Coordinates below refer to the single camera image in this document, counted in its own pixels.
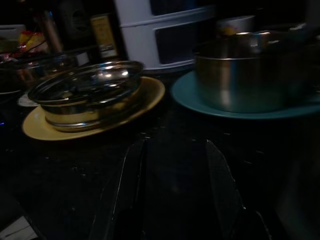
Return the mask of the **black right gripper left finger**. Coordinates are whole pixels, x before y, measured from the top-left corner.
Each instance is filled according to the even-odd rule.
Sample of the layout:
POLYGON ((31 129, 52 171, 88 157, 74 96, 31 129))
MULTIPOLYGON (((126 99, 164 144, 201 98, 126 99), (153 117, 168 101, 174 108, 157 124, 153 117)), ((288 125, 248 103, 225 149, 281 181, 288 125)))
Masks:
POLYGON ((147 140, 130 146, 102 189, 90 240, 140 240, 146 188, 147 140))

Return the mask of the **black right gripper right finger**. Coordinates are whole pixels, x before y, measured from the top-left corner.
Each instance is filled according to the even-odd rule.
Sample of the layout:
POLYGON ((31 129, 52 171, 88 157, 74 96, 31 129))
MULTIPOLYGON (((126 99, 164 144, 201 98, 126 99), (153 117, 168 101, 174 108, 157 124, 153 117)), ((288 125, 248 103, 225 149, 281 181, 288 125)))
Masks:
POLYGON ((271 240, 262 215, 245 205, 228 162, 211 140, 206 140, 210 185, 220 231, 225 240, 271 240))

